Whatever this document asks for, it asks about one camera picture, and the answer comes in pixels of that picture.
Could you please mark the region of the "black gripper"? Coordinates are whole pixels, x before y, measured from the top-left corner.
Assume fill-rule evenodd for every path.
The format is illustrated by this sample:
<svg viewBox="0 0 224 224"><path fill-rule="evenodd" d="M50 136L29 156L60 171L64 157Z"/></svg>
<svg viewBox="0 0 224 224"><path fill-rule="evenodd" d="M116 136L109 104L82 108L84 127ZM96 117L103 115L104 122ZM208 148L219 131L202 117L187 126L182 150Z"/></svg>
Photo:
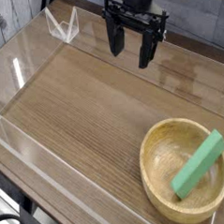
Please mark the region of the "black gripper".
<svg viewBox="0 0 224 224"><path fill-rule="evenodd" d="M103 0L102 17L107 24L110 51L117 56L124 49L124 27L143 32L140 47L140 68L154 59L157 42L166 38L168 12L154 0Z"/></svg>

